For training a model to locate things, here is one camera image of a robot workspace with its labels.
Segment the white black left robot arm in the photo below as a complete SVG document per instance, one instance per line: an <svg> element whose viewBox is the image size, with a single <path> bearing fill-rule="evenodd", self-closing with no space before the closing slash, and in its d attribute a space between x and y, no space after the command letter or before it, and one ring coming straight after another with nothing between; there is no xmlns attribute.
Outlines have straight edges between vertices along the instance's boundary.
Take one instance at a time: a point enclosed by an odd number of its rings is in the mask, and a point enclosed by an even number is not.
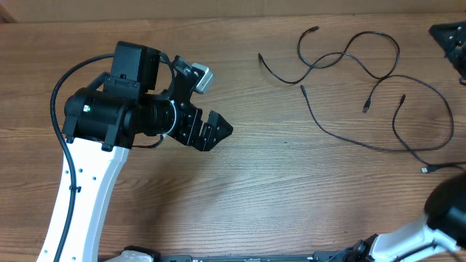
<svg viewBox="0 0 466 262"><path fill-rule="evenodd" d="M198 151L232 134L222 115L202 121L191 103L214 82L207 66L125 41L109 58L111 70L69 97L63 125L54 126L63 169L40 261L97 260L111 194L137 134Z"/></svg>

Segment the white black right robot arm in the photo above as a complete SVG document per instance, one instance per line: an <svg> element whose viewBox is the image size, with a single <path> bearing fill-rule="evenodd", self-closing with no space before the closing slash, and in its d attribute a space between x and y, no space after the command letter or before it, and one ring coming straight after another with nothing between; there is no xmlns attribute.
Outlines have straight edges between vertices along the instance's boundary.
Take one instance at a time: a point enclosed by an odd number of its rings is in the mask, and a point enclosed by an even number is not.
<svg viewBox="0 0 466 262"><path fill-rule="evenodd" d="M459 72L459 83L465 86L465 21L432 25L430 35L441 46L445 57ZM371 105L371 97L376 87L390 77L407 78L437 90L420 80L408 76L383 76L371 90L363 106L366 113ZM448 102L437 92L445 103L450 118L451 140L454 133L454 120ZM395 118L406 99L403 95L392 118L392 131L395 137L413 154L422 149L410 148L395 131ZM328 261L420 261L439 253L450 253L456 261L457 252L465 250L465 171L463 174L439 184L427 199L424 212L420 218L386 234L375 234L366 240L360 240L353 247L341 250Z"/></svg>

